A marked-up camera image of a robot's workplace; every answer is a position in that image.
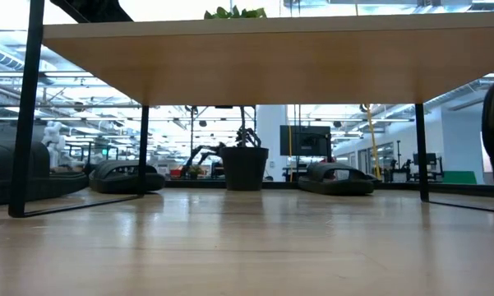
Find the green mat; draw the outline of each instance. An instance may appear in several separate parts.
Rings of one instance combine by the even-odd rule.
[[[443,183],[449,184],[477,184],[473,171],[445,171]]]

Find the black plant pot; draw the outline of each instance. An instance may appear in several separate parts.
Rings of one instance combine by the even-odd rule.
[[[225,147],[221,149],[224,178],[228,190],[259,191],[263,183],[269,150],[257,147]]]

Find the white pillar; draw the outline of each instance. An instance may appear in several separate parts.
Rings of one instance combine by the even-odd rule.
[[[275,182],[283,182],[287,160],[286,156],[279,155],[279,126],[287,125],[287,105],[257,105],[256,120],[261,147],[269,149],[265,177],[268,173]]]

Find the table top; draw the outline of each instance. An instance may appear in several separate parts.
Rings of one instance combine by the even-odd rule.
[[[494,71],[494,12],[46,25],[148,105],[422,103]]]

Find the white wall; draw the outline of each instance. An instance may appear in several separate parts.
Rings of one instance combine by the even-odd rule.
[[[435,108],[424,117],[426,126],[426,150],[427,152],[444,155],[444,140],[442,134],[441,109]],[[398,148],[396,142],[400,140],[400,162],[403,164],[407,159],[413,160],[413,154],[417,153],[417,128],[415,122],[392,123],[385,133],[375,135],[376,145],[393,142],[395,147],[395,159],[397,159]],[[365,134],[361,140],[351,140],[338,144],[335,147],[335,155],[342,155],[367,149],[372,146],[371,135]]]
[[[257,105],[256,119],[256,133],[261,139],[261,147],[269,149],[266,173],[274,181],[283,182],[283,167],[287,165],[287,160],[279,155],[279,126],[287,124],[287,105]]]
[[[482,109],[442,111],[444,170],[473,171],[477,184],[484,184],[482,172]]]

